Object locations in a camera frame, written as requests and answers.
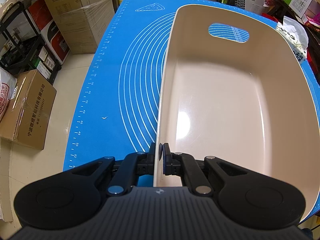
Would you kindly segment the beige plastic storage bin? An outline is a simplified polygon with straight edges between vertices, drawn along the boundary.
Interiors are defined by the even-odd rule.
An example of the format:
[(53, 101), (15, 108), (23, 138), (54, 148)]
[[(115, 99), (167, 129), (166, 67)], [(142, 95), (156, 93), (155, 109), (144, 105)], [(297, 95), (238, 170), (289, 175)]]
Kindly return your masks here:
[(310, 215), (319, 195), (319, 113), (310, 74), (268, 18), (189, 4), (172, 24), (157, 144), (285, 181)]

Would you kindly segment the blue silicone baking mat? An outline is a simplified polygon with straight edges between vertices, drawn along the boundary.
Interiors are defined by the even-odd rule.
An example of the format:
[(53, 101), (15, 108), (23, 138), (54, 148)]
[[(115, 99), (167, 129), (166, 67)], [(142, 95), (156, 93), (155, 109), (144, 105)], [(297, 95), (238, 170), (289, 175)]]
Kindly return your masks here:
[[(205, 0), (125, 0), (119, 7), (79, 95), (65, 170), (105, 155), (120, 160), (132, 152), (147, 152), (153, 142), (160, 145), (157, 121), (169, 36), (176, 11), (189, 4), (223, 5)], [(310, 74), (319, 113), (319, 85), (309, 64), (300, 65)]]

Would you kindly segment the brown cardboard box on floor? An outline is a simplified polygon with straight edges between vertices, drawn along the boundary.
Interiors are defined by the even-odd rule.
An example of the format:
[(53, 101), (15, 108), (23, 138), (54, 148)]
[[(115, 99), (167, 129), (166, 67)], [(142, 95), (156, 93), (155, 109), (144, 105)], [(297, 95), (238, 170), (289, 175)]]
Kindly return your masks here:
[(43, 150), (56, 89), (36, 69), (17, 77), (1, 120), (1, 138)]

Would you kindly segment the black metal shelf rack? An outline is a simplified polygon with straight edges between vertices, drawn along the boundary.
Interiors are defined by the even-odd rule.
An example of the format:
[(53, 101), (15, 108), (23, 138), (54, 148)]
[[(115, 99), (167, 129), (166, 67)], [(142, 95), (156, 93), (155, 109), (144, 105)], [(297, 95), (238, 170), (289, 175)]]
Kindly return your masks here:
[(9, 5), (1, 17), (1, 67), (17, 76), (38, 70), (53, 84), (61, 64), (33, 24), (31, 16), (21, 2)]

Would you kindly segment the large stacked cardboard box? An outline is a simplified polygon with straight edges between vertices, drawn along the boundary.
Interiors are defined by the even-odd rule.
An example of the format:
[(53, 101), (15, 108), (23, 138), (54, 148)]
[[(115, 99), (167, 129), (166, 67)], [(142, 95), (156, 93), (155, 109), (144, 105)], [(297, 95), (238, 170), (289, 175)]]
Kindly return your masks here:
[(114, 16), (112, 0), (44, 0), (73, 54), (95, 53)]

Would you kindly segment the white tissue pack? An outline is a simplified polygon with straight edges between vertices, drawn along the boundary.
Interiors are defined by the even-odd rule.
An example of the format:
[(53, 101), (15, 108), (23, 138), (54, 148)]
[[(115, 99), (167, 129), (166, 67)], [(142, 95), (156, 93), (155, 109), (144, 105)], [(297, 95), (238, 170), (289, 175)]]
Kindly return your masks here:
[(307, 59), (308, 35), (296, 20), (284, 16), (283, 22), (277, 23), (276, 31), (280, 33), (291, 47), (296, 59), (301, 64)]

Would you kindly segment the red white appliance box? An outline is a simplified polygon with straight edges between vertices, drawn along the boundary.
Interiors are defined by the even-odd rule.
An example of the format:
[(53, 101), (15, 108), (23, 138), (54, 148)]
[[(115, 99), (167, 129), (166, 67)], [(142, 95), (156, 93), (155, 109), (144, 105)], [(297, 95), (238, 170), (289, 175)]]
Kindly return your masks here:
[(63, 64), (70, 52), (70, 48), (55, 23), (45, 1), (33, 1), (28, 11), (46, 45), (54, 54), (59, 64)]

